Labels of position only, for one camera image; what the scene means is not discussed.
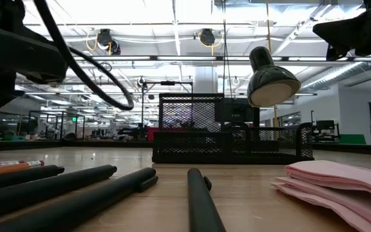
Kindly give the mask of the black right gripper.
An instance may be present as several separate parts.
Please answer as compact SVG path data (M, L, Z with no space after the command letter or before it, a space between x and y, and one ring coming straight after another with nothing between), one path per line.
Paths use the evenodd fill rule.
M354 18L327 21L313 26L312 31L328 43L328 61L343 58L351 50L356 56L371 55L371 1L363 3L366 10Z

